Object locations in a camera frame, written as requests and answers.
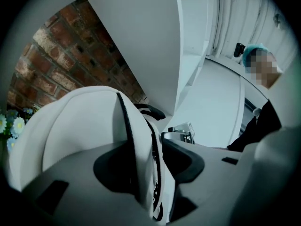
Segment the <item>red brick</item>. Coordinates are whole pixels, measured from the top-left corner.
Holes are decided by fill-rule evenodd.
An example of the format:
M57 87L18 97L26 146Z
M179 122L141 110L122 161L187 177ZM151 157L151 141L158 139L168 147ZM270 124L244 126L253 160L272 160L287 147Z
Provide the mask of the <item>red brick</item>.
M31 61L33 66L41 70L43 73L47 73L51 67L51 63L38 51L35 46L32 46L27 58Z
M57 93L56 95L56 98L59 100L60 98L62 98L63 96L67 95L68 92L63 90L63 89L60 89L60 91Z
M120 67L125 67L124 64L126 63L126 61L124 60L122 54L118 49L112 52L112 57Z
M74 45L70 52L89 71L93 68L93 65L91 64L91 56L87 52L85 52L80 45Z
M97 82L91 75L89 75L87 72L85 72L82 68L77 66L73 72L72 76L74 79L77 79L81 84L84 86L94 86L97 85Z
M95 39L93 34L90 30L84 30L79 34L80 39L88 45L88 47L91 47L95 44Z
M118 84L116 84L115 82L113 82L113 81L108 86L110 86L110 87L112 87L112 88L114 88L116 90L119 90L121 92L123 91L122 88Z
M110 82L108 74L101 68L95 67L91 70L91 74L96 77L103 85L107 85Z
M25 46L25 48L23 49L23 55L25 56L26 54L27 54L27 52L28 52L28 50L30 49L30 46L31 46L32 44L31 43L28 43L26 46Z
M134 84L137 81L129 67L123 70L123 74L130 84Z
M53 72L51 73L50 77L60 85L62 85L67 90L75 90L80 88L81 86L74 81L72 78L67 76L62 70L59 68L55 68Z
M41 106L48 105L48 104L50 104L51 102L54 102L54 99L50 98L49 96L47 96L47 95L45 95L45 94L41 94L41 95L39 96L38 103L39 103Z
M134 93L133 99L138 103L142 98L138 95L138 93Z
M50 28L50 31L56 41L58 41L63 47L68 47L73 43L71 33L64 27L62 22L57 22Z
M11 82L10 82L10 85L12 87L14 87L16 80L17 80L16 73L14 73L13 76L11 77Z
M111 69L110 73L130 96L134 94L135 90L133 86L126 81L125 77L118 67L115 66L113 69Z
M33 103L33 102L31 102L31 101L29 101L29 100L24 100L24 102L25 102L25 106L24 107L26 107L26 108L34 108L34 104L35 103Z
M95 34L97 35L99 41L104 44L105 47L112 50L115 47L115 44L109 35L108 31L105 29L103 24L100 24L95 29Z
M30 100L35 100L37 97L37 90L30 85L27 85L22 79L17 79L15 89Z
M61 53L56 62L67 71L69 71L75 64L75 62L66 53Z
M32 81L35 78L35 70L31 68L24 60L19 59L16 65L16 71L26 80Z
M77 8L87 27L94 27L100 22L97 14L88 1L78 4Z
M25 107L25 99L11 89L8 91L8 102L11 105L15 105L19 108Z
M43 28L34 34L33 39L65 70L68 71L74 66L74 61L58 47Z
M142 99L146 98L146 95L145 95L144 91L142 90L142 88L140 87L140 85L139 85L139 83L137 81L133 84L133 87L134 87L134 90L138 93L138 95Z
M47 92L50 95L54 95L57 85L55 85L54 83L50 82L49 80L47 80L46 78L39 76L37 77L34 82L33 82L34 86L42 89L43 91Z
M107 54L105 49L98 47L93 51L94 58L100 63L102 68L109 70L114 66L113 59Z
M53 24L57 20L57 15L53 15L45 22L45 26L48 28L51 24Z
M67 23L74 29L76 33L79 33L85 29L85 24L81 20L79 13L72 5L64 7L60 14L64 17Z

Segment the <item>white flower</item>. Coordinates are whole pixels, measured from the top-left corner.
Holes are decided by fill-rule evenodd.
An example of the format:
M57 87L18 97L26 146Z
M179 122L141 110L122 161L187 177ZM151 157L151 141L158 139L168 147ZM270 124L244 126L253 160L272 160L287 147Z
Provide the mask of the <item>white flower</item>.
M24 108L23 111L26 112L29 115L31 115L33 113L33 110L30 109L30 108Z
M9 131L10 131L11 135L12 135L14 138L18 138L18 137L19 137L19 134L15 132L15 130L14 130L13 127L10 128Z
M6 118L4 115L0 114L0 133L4 132L5 128L6 128Z
M16 144L16 139L11 137L10 139L7 140L6 142L6 146L8 147L8 151L11 152L11 150L13 149L13 147Z
M24 129L24 126L25 126L24 119L21 118L21 117L17 117L14 121L14 124L13 124L13 128L15 130L15 133L20 135L22 133L23 129Z

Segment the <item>black stripe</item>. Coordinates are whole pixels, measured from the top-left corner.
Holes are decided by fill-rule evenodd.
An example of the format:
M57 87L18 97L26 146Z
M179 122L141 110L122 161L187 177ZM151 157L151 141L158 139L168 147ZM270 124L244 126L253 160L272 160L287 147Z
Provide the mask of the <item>black stripe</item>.
M157 108L151 106L151 105L146 105L146 104L134 104L136 106L137 109L143 109L143 108L147 108L150 110L151 114L149 113L143 113L145 111L140 111L142 114L147 114L153 118L155 118L156 120L162 120L165 118L165 115L162 111L158 110Z
M162 203L160 204L160 213L158 215L158 218L155 218L154 216L152 217L155 221L159 222L163 218L163 206Z
M162 118L158 116L156 113L150 112L150 111L140 111L141 114L149 115L152 118L156 119L157 121L161 120Z
M158 173L158 193L155 197L155 201L154 201L154 211L158 205L159 202L159 197L160 197L160 191L161 191L161 167L160 167L160 158L159 158L159 149L158 149L158 144L157 144L157 140L156 140L156 135L155 135L155 131L153 129L153 127L150 125L150 123L146 120L151 132L152 132L152 149L154 152L154 156L157 158L155 160L156 165L157 165L157 173Z
M135 144L134 144L134 138L133 138L133 133L132 133L132 128L131 124L128 118L127 114L127 109L126 106L124 105L124 101L121 97L120 93L117 93L121 109L123 111L123 116L124 116L124 122L126 125L126 130L127 130L127 144L128 144L128 149L129 149L129 160L128 163L130 163L130 168L131 168L131 186L133 188L133 194L135 195L135 198L137 201L140 199L139 195L139 184L138 184L138 175L137 175L137 164L136 164L136 156L135 156Z
M237 159L230 158L230 157L224 157L224 158L222 159L222 161L227 162L227 163L230 163L230 164L233 164L233 165L236 165L236 164L238 163L238 160L237 160Z

